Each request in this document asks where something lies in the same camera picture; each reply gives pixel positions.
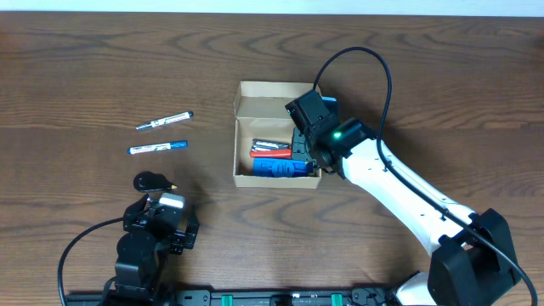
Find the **red handled pliers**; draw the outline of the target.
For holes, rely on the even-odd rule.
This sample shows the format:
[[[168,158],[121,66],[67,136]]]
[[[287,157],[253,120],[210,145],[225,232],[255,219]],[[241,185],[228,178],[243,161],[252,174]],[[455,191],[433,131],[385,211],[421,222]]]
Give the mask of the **red handled pliers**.
[[[252,158],[290,159],[292,148],[287,143],[254,139],[249,155]]]

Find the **yellow highlighter pen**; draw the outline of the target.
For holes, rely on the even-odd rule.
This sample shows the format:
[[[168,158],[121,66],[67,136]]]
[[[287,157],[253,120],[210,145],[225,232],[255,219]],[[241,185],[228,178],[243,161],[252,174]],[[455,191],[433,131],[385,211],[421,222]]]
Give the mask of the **yellow highlighter pen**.
[[[322,96],[321,97],[326,108],[331,112],[331,113],[334,113],[334,114],[337,114],[338,113],[338,103],[337,103],[337,100],[333,97],[326,97],[326,96]]]

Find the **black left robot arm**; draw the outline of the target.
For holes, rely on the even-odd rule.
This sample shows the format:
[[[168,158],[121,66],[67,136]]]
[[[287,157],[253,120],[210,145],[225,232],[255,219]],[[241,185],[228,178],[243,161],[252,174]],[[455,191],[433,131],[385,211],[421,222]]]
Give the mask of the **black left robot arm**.
[[[122,217],[126,234],[116,245],[113,290],[104,291],[103,305],[175,305],[174,290],[162,283],[169,256],[180,255],[196,243],[200,223],[194,213],[185,230],[185,199],[164,193],[159,199],[144,195]]]

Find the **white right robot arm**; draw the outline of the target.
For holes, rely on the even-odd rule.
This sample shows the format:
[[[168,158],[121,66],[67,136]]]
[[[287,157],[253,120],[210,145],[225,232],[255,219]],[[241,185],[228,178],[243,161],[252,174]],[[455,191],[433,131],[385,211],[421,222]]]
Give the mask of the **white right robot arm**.
[[[431,258],[394,290],[401,305],[492,305],[522,279],[506,219],[493,209],[477,214],[409,169],[377,137],[351,118],[297,119],[320,167],[381,202],[417,238]]]

